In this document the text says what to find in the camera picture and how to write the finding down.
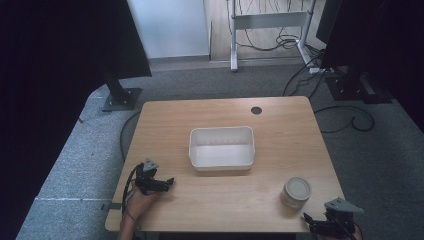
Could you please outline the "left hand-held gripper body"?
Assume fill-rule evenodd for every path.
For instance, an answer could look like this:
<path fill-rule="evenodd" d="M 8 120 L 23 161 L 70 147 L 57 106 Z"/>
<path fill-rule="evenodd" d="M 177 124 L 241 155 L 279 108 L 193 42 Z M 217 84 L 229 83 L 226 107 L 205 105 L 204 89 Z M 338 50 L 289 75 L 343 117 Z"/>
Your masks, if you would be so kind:
<path fill-rule="evenodd" d="M 160 190 L 159 183 L 154 179 L 158 167 L 151 159 L 146 159 L 136 167 L 135 185 L 144 195 Z"/>

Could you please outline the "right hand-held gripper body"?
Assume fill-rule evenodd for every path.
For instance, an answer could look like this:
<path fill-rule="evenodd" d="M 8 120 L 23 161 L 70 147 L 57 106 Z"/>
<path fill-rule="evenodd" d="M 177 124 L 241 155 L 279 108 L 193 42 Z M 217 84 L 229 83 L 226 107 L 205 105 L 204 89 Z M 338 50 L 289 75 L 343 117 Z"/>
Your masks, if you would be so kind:
<path fill-rule="evenodd" d="M 314 220 L 312 225 L 326 226 L 328 233 L 323 238 L 354 238 L 353 233 L 360 229 L 353 220 L 355 214 L 363 214 L 364 210 L 342 198 L 336 198 L 324 204 L 326 220 Z"/>

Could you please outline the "white plastic bin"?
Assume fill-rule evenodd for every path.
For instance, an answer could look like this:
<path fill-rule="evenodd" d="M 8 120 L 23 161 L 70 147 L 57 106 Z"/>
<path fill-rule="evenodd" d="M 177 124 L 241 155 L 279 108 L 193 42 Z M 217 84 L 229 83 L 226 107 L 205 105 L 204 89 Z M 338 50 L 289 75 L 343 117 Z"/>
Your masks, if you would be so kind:
<path fill-rule="evenodd" d="M 189 159 L 197 171 L 248 170 L 255 159 L 253 130 L 248 126 L 193 129 Z"/>

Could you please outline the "person's left hand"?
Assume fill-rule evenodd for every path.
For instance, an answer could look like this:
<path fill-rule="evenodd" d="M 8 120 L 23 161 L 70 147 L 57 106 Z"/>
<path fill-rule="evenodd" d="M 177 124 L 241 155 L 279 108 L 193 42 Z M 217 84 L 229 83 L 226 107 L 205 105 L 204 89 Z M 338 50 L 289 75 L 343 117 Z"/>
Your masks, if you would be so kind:
<path fill-rule="evenodd" d="M 126 210 L 124 217 L 135 222 L 148 208 L 158 199 L 158 193 L 143 194 L 140 190 L 131 190 L 127 197 Z"/>

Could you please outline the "black curtain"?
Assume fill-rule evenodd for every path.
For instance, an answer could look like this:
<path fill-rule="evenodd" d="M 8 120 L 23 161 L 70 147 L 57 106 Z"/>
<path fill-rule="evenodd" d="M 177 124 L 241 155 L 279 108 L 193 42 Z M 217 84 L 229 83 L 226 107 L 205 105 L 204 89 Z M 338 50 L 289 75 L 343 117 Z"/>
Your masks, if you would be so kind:
<path fill-rule="evenodd" d="M 130 0 L 0 0 L 0 240 L 15 240 L 89 95 L 150 73 Z"/>
<path fill-rule="evenodd" d="M 342 0 L 322 68 L 367 71 L 424 133 L 424 0 Z"/>

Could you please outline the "white power strip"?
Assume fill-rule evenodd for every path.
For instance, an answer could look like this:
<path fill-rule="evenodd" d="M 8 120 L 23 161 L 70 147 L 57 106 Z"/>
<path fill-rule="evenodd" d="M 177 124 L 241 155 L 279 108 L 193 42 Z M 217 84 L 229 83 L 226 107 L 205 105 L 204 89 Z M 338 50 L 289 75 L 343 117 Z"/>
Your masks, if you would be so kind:
<path fill-rule="evenodd" d="M 329 73 L 334 73 L 335 70 L 333 68 L 318 68 L 318 67 L 312 67 L 309 68 L 309 73 L 310 74 L 321 74 L 324 72 L 329 72 Z"/>

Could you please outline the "dark monitor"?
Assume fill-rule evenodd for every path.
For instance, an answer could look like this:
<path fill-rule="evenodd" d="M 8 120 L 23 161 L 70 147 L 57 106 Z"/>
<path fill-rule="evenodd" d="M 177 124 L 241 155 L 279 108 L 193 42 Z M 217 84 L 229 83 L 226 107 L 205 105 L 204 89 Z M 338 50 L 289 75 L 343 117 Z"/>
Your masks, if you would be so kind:
<path fill-rule="evenodd" d="M 317 28 L 316 37 L 328 44 L 337 33 L 337 20 L 342 0 L 326 0 Z"/>

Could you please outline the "black stand with base plate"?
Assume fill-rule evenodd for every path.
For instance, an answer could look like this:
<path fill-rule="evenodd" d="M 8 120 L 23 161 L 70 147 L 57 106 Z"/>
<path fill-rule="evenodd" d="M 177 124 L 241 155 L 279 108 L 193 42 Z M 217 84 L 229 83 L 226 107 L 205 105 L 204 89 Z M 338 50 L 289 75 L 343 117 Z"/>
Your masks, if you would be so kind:
<path fill-rule="evenodd" d="M 118 79 L 111 76 L 108 71 L 102 73 L 105 84 L 109 89 L 109 95 L 103 105 L 103 112 L 130 111 L 133 110 L 141 88 L 124 88 Z"/>
<path fill-rule="evenodd" d="M 366 104 L 391 103 L 392 94 L 367 71 L 349 68 L 342 76 L 328 77 L 325 82 L 336 101 L 363 101 Z"/>

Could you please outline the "white desk frame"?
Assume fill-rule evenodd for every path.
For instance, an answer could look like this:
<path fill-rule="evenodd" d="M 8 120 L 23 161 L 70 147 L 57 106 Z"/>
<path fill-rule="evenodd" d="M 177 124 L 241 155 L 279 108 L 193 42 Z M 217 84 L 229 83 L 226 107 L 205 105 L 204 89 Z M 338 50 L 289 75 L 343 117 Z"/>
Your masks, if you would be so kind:
<path fill-rule="evenodd" d="M 238 15 L 236 13 L 236 0 L 230 0 L 229 24 L 231 30 L 231 49 L 230 49 L 230 69 L 232 72 L 238 71 L 237 54 L 237 31 L 247 29 L 265 29 L 265 28 L 286 28 L 300 27 L 301 36 L 296 41 L 296 47 L 306 64 L 310 69 L 314 68 L 312 57 L 307 52 L 306 39 L 309 33 L 310 25 L 313 19 L 314 9 L 317 0 L 311 0 L 310 6 L 306 11 L 277 12 L 253 15 Z"/>

